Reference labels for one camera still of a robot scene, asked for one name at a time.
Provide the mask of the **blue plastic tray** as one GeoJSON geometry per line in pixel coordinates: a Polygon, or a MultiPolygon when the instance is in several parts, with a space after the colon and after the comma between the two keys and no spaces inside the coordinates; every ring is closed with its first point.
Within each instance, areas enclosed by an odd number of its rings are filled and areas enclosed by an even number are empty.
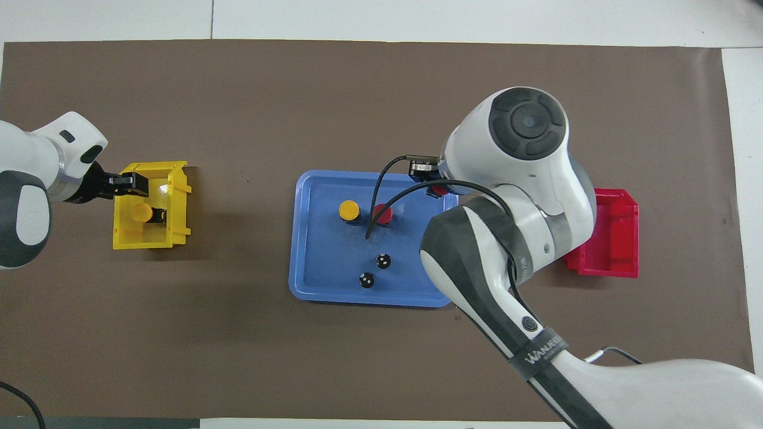
{"type": "Polygon", "coordinates": [[[376,173],[312,169],[296,184],[289,287],[299,299],[330,303],[370,304],[438,309],[447,296],[431,282],[419,255],[430,218],[458,206],[457,195],[433,198],[423,190],[392,204],[389,227],[376,226],[365,238],[376,173]],[[347,199],[361,209],[359,222],[340,219],[338,206],[347,199]],[[389,269],[376,266],[376,256],[392,258],[389,269]],[[372,272],[373,288],[359,285],[372,272]]]}

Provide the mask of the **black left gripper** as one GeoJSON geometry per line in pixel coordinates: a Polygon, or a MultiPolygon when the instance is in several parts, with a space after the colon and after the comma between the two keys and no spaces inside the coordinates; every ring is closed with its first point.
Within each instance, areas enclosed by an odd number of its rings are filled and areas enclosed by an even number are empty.
{"type": "Polygon", "coordinates": [[[135,172],[107,173],[98,161],[92,163],[82,181],[65,203],[85,204],[93,199],[113,199],[116,196],[127,195],[139,198],[149,198],[149,179],[135,172]],[[112,179],[119,178],[119,186],[111,183],[112,179]]]}

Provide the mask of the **yellow plastic bin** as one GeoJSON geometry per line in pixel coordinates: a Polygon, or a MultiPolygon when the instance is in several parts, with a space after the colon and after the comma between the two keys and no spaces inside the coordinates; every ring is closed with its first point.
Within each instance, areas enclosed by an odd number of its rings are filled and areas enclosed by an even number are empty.
{"type": "Polygon", "coordinates": [[[115,250],[171,248],[185,244],[191,229],[187,223],[188,184],[185,160],[131,163],[122,173],[135,172],[149,179],[149,198],[120,195],[114,198],[113,248],[115,250]],[[166,223],[136,223],[131,209],[147,203],[166,209],[166,223]]]}

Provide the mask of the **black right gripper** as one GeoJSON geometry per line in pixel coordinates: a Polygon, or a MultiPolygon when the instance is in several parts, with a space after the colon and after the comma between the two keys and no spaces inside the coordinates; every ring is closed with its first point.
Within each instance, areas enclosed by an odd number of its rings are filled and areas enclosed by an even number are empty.
{"type": "Polygon", "coordinates": [[[409,156],[408,176],[414,182],[430,182],[444,179],[439,169],[439,157],[409,156]]]}

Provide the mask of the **brown table mat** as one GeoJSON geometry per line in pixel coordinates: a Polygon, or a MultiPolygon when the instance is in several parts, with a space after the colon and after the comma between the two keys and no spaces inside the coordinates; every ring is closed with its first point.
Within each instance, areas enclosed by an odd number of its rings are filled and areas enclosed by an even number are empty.
{"type": "Polygon", "coordinates": [[[640,276],[562,261],[520,286],[583,358],[751,370],[722,52],[341,41],[6,43],[0,119],[79,112],[98,158],[191,166],[190,237],[114,251],[113,203],[54,204],[33,263],[0,271],[0,380],[46,417],[555,420],[467,320],[309,303],[288,286],[298,177],[439,154],[488,95],[532,85],[569,115],[597,187],[640,206],[640,276]]]}

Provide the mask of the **red plastic bin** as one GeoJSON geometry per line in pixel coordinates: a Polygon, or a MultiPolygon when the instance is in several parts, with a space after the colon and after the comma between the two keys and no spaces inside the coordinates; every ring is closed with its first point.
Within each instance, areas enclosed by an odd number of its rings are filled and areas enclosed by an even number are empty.
{"type": "Polygon", "coordinates": [[[597,219],[591,239],[564,256],[580,275],[640,276],[640,206],[623,188],[595,188],[597,219]]]}

